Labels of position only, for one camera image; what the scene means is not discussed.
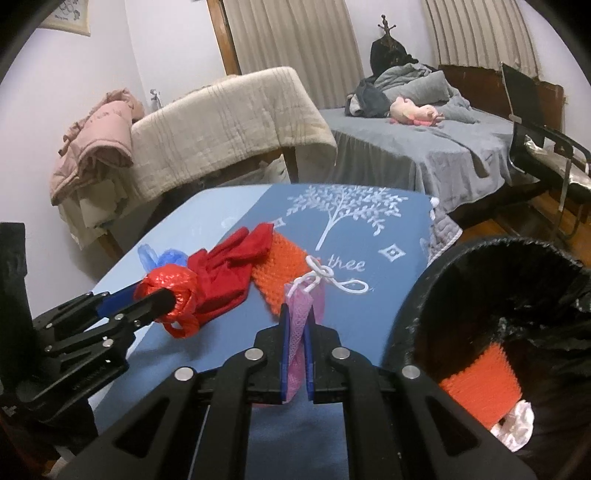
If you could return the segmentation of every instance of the black garbage bag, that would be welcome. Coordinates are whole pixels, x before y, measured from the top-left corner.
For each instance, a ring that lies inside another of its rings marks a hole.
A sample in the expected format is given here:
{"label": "black garbage bag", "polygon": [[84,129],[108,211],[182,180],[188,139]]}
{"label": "black garbage bag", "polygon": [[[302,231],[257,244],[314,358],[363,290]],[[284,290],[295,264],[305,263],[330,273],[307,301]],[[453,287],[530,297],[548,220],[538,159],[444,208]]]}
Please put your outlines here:
{"label": "black garbage bag", "polygon": [[540,480],[591,478],[591,272],[550,244],[490,238],[452,248],[400,310],[382,366],[433,380],[503,345],[534,410],[518,455]]}

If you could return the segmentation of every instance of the white drawstring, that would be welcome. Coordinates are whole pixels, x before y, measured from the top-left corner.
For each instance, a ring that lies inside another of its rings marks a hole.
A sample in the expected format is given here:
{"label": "white drawstring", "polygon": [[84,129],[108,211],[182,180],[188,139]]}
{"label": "white drawstring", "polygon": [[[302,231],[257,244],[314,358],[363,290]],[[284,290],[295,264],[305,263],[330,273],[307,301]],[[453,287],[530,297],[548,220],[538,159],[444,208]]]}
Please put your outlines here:
{"label": "white drawstring", "polygon": [[[294,280],[293,285],[291,286],[289,292],[287,293],[287,298],[290,298],[294,294],[294,292],[296,291],[296,288],[301,283],[305,282],[306,280],[311,280],[312,278],[314,279],[314,281],[310,285],[308,285],[306,288],[304,288],[304,291],[306,293],[309,293],[314,288],[316,288],[320,284],[322,279],[324,279],[328,283],[332,283],[339,290],[342,290],[347,293],[352,293],[354,295],[361,295],[363,293],[366,293],[369,290],[369,285],[367,285],[367,283],[365,283],[364,281],[361,281],[361,280],[357,280],[355,278],[352,278],[351,280],[347,280],[347,281],[343,281],[343,282],[336,281],[335,271],[326,265],[321,265],[320,262],[318,261],[318,259],[312,257],[312,255],[308,255],[306,257],[306,263],[312,269],[312,271],[310,271],[307,274],[302,275],[301,277],[298,277]],[[345,285],[352,285],[352,284],[361,285],[362,288],[360,290],[358,290],[355,288],[345,287]]]}

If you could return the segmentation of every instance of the red glove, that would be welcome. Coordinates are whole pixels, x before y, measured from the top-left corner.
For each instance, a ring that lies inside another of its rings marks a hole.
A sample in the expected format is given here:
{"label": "red glove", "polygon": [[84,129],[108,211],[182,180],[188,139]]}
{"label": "red glove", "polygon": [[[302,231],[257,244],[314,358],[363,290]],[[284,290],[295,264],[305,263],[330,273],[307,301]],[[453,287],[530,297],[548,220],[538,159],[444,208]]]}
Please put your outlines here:
{"label": "red glove", "polygon": [[189,257],[203,292],[194,317],[199,325],[240,305],[248,296],[252,264],[271,249],[273,225],[260,223],[252,233],[246,227],[234,232],[209,253],[205,249]]}
{"label": "red glove", "polygon": [[[171,290],[177,303],[171,312],[156,321],[162,323],[166,331],[175,338],[186,338],[197,333],[200,325],[194,312],[204,297],[197,275],[188,268],[175,264],[155,268],[139,283],[134,299],[142,299],[161,288]],[[175,328],[172,325],[174,322],[181,328]]]}

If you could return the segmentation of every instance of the red plastic bag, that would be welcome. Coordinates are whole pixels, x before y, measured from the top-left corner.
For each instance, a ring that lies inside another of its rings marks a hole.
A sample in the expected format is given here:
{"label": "red plastic bag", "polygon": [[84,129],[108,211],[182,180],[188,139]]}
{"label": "red plastic bag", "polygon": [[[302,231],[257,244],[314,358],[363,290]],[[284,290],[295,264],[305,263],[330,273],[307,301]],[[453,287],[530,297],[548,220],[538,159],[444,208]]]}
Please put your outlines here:
{"label": "red plastic bag", "polygon": [[135,289],[134,299],[139,300],[161,289],[174,293],[176,305],[167,315],[157,321],[175,338],[186,338],[199,331],[195,309],[204,294],[197,274],[186,267],[168,264],[152,270]]}

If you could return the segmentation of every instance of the white tissue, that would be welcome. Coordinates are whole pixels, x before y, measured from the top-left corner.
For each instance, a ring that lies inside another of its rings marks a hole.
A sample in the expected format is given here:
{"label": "white tissue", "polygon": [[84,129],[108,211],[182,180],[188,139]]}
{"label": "white tissue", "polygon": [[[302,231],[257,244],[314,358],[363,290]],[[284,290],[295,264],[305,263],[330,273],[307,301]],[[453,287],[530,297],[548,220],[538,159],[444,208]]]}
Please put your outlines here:
{"label": "white tissue", "polygon": [[503,425],[497,423],[491,433],[510,451],[516,452],[530,441],[534,431],[534,411],[531,403],[521,400],[505,415]]}
{"label": "white tissue", "polygon": [[439,199],[437,197],[431,197],[430,202],[431,202],[431,206],[433,207],[433,209],[431,211],[429,211],[429,217],[431,218],[431,221],[434,222],[435,221],[435,209],[439,206]]}
{"label": "white tissue", "polygon": [[64,457],[60,457],[60,459],[55,463],[51,471],[44,475],[46,478],[57,478],[60,472],[64,469],[64,467],[68,464],[68,461],[64,459]]}

